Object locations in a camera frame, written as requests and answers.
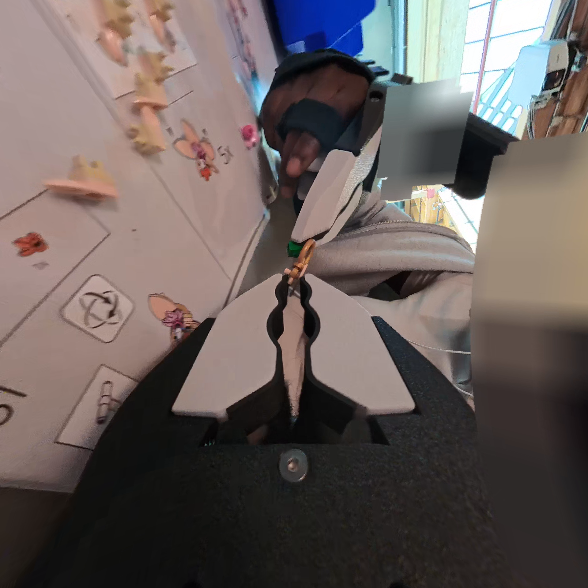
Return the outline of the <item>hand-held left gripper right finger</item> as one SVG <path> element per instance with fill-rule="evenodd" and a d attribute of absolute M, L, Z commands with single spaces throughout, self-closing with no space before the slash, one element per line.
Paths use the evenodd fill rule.
<path fill-rule="evenodd" d="M 371 314 L 309 275 L 300 282 L 309 380 L 368 416 L 408 414 L 416 405 Z"/>

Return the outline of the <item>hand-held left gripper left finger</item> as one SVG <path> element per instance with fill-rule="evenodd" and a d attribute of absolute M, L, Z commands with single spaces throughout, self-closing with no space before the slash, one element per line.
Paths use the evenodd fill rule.
<path fill-rule="evenodd" d="M 180 390 L 177 416 L 267 422 L 286 398 L 282 351 L 288 279 L 275 274 L 227 305 L 214 320 Z"/>

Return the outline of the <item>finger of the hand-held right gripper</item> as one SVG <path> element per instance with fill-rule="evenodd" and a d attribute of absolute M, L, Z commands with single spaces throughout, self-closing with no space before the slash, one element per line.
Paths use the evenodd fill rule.
<path fill-rule="evenodd" d="M 330 231 L 348 197 L 344 190 L 355 165 L 352 152 L 335 149 L 327 154 L 293 228 L 293 241 L 304 243 Z"/>
<path fill-rule="evenodd" d="M 326 245 L 335 239 L 355 213 L 364 192 L 364 181 L 376 162 L 381 136 L 382 130 L 377 130 L 355 158 L 341 189 L 335 191 L 336 202 L 329 205 L 329 211 L 334 213 L 334 218 L 329 221 L 327 230 L 317 237 L 317 245 Z"/>

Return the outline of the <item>grey desk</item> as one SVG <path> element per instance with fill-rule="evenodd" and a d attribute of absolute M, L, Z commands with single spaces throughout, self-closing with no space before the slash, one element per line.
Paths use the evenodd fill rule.
<path fill-rule="evenodd" d="M 74 492 L 107 424 L 99 393 L 122 400 L 172 349 L 167 300 L 196 321 L 253 287 L 271 253 L 257 156 L 206 183 L 171 149 L 148 160 L 108 144 L 114 202 L 37 196 L 1 222 L 7 241 L 48 238 L 17 261 L 1 249 L 1 587 L 15 587 Z"/>

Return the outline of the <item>person's right hand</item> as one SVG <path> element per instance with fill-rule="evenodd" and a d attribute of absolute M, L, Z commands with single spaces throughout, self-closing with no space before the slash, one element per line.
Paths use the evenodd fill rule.
<path fill-rule="evenodd" d="M 280 138 L 276 126 L 286 110 L 310 99 L 332 107 L 349 122 L 364 104 L 368 89 L 364 77 L 329 65 L 302 73 L 268 93 L 261 110 L 261 123 L 268 145 L 281 156 L 278 178 L 283 197 L 296 194 L 299 178 L 322 150 L 320 142 L 307 132 L 293 130 L 286 140 Z"/>

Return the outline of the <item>blue plastic bin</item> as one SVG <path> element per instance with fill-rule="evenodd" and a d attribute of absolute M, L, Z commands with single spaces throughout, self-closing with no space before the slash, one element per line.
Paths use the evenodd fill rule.
<path fill-rule="evenodd" d="M 350 56 L 364 49 L 363 20 L 376 1 L 269 1 L 279 37 L 290 54 L 334 49 Z"/>

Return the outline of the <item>open building instruction booklet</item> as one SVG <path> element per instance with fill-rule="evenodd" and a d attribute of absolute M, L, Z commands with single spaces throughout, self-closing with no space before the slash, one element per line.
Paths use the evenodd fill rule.
<path fill-rule="evenodd" d="M 172 1 L 167 25 L 176 47 L 170 53 L 157 41 L 144 2 L 131 1 L 127 67 L 112 62 L 98 44 L 91 2 L 1 1 L 1 221 L 46 192 L 62 195 L 43 181 L 67 178 L 76 155 L 101 161 L 107 170 L 107 146 L 120 139 L 148 160 L 171 149 L 194 163 L 206 183 L 220 175 L 218 164 L 231 164 L 243 147 L 257 156 L 254 170 L 267 209 L 267 159 L 261 146 L 247 150 L 240 134 L 241 127 L 256 124 L 277 65 L 262 2 Z M 163 83 L 168 107 L 156 111 L 166 150 L 151 156 L 136 151 L 127 135 L 140 122 L 132 110 L 134 76 L 142 73 L 139 46 L 165 52 L 165 62 L 175 68 Z M 62 196 L 76 203 L 115 200 Z M 44 253 L 48 243 L 32 229 L 12 241 L 1 236 L 1 248 L 7 245 L 17 261 Z M 203 320 L 167 302 L 165 315 L 156 315 L 171 327 L 174 346 Z M 109 381 L 101 386 L 99 424 L 124 400 L 113 399 L 112 388 Z"/>

